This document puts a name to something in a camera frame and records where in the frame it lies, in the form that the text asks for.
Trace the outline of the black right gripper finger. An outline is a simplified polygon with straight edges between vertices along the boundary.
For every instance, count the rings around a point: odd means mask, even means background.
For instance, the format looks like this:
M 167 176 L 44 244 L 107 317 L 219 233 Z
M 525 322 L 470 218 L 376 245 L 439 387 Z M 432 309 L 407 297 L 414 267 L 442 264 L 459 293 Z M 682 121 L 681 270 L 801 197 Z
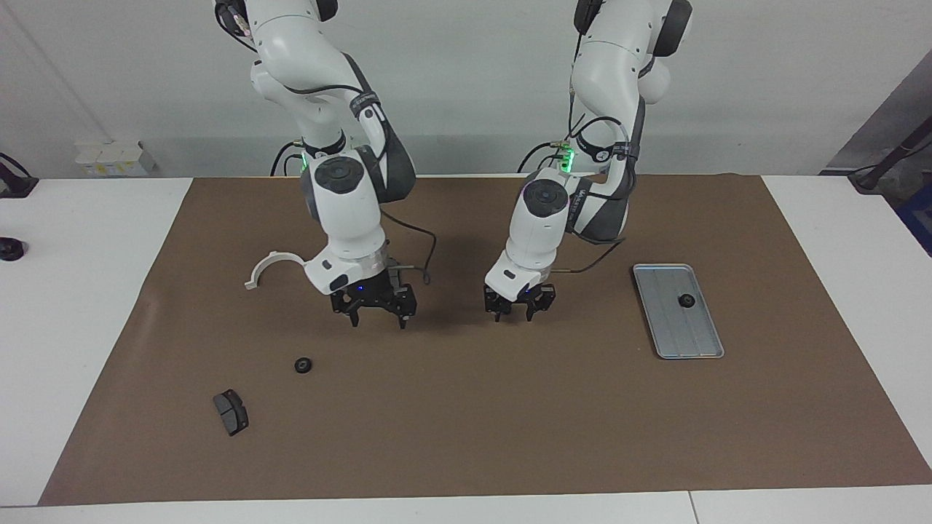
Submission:
M 363 299 L 353 298 L 344 291 L 333 292 L 333 311 L 349 318 L 352 326 L 359 325 L 359 309 L 362 308 Z
M 417 301 L 412 286 L 402 285 L 393 290 L 390 312 L 397 317 L 400 329 L 406 329 L 407 322 L 416 314 L 416 309 Z

